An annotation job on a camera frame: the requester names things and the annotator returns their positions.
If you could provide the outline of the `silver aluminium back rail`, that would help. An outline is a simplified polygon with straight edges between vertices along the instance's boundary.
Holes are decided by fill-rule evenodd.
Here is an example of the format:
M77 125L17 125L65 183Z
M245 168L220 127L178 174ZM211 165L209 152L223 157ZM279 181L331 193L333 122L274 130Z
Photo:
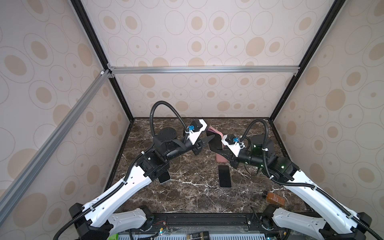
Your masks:
M297 73L299 66L114 67L113 74Z

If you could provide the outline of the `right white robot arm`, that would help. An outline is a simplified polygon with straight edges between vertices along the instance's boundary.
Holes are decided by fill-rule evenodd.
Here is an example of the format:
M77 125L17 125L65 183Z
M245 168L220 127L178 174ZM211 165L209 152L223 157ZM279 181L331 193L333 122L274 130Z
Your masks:
M371 217L357 213L341 204L316 185L290 159L275 155L274 142L269 138L269 127L264 119L253 120L241 136L220 137L224 156L232 167L239 164L257 167L272 182L300 197L319 217L310 219L276 208L272 222L281 228L311 236L317 240L364 240L366 233L380 240L371 229Z

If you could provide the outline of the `green packet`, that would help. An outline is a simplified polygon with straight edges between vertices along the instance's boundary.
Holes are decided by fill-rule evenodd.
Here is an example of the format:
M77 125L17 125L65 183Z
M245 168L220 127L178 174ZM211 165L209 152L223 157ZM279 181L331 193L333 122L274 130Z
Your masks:
M114 234L108 237L108 240L118 240L119 239L119 234Z

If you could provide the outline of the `amber bottle black cap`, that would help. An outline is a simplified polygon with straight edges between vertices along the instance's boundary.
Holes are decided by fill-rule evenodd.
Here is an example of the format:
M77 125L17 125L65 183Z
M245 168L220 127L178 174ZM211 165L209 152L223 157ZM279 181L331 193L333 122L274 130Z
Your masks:
M272 192L267 193L266 200L268 203L279 206L281 208L283 208L286 204L286 200L284 198Z

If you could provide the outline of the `pink phone case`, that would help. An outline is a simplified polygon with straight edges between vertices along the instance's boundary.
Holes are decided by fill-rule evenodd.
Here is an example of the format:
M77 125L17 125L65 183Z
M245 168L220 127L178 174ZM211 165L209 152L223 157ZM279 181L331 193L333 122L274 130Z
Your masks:
M224 156L220 154L216 154L216 161L217 163L220 163L220 164L226 164L229 162Z

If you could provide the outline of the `phone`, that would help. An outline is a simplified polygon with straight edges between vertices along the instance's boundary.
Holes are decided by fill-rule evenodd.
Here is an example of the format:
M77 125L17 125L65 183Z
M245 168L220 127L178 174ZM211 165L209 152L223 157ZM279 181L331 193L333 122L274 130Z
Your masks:
M209 149L214 153L218 153L219 151L222 151L223 150L222 138L224 136L223 133L212 126L209 126L208 129L206 130L206 134L208 137L213 137L209 141Z
M171 180L171 176L169 173L164 173L158 177L160 184L165 184Z

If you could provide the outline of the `dark bottle at front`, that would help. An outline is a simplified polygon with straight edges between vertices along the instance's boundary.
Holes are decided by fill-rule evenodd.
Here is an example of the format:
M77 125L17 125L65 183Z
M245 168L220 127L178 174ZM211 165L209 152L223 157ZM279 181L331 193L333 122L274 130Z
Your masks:
M210 234L208 231L191 233L186 235L186 239L187 240L210 240Z

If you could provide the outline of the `silver aluminium left rail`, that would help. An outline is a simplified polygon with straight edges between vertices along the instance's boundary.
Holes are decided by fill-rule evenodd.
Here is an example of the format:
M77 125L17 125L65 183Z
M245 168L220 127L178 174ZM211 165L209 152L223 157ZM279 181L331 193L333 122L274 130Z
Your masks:
M51 158L60 143L79 119L80 115L94 98L97 91L109 78L110 73L110 70L104 70L103 74L100 74L94 80L87 91L82 95L74 107L70 109L59 126L52 132L42 147L36 152L31 161L5 192L4 196L1 198L1 224L8 218L21 197L25 194L47 161Z

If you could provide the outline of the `purple smartphone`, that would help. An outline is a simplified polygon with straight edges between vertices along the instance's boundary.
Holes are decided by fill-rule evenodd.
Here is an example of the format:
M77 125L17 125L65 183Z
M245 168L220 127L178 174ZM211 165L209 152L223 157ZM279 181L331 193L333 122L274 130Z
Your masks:
M227 165L219 165L218 166L219 171L219 185L221 188L231 188L232 187L232 181L231 181L231 174L230 174L230 168Z

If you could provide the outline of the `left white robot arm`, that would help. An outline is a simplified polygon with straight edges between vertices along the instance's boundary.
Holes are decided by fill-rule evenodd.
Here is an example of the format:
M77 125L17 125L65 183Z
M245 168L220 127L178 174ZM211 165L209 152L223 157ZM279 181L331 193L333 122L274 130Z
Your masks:
M176 130L164 128L155 132L154 114L158 106L168 107L183 126L183 138L178 139ZM74 204L72 219L54 235L57 240L71 225L74 225L81 240L107 240L125 229L139 229L151 221L151 214L138 208L122 214L118 220L115 211L139 190L154 180L169 178L170 161L189 151L198 155L213 137L201 138L208 128L203 119L193 120L186 125L176 109L166 101L156 102L150 111L150 130L153 142L130 164L125 176L100 196L85 205Z

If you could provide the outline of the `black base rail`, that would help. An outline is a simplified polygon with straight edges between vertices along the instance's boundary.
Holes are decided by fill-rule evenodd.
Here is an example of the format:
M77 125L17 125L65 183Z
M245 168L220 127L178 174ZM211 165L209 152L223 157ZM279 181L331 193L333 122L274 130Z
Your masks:
M274 210L275 208L268 208L263 213L257 214L152 214L149 212L150 222L139 229L125 229L117 234L119 234L119 240L186 240L187 234L208 231L210 240L287 240L290 234L296 231L275 225L272 222ZM117 214L118 220L123 219L122 214L124 213ZM304 214L304 216L312 220L319 217L314 214Z

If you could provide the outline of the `silver aluminium rail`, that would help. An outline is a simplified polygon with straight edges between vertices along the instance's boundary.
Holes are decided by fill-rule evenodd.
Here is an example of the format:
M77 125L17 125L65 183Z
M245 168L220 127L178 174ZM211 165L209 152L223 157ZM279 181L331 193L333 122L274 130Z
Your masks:
M113 74L297 73L299 66L114 67Z
M1 198L1 224L8 218L21 197L25 194L47 161L51 158L60 143L79 119L80 115L94 98L97 91L109 78L110 73L110 70L104 70L103 74L100 74L94 80L87 91L82 95L74 107L70 109L59 126L52 132L42 147L36 152L31 161L5 192L4 196Z

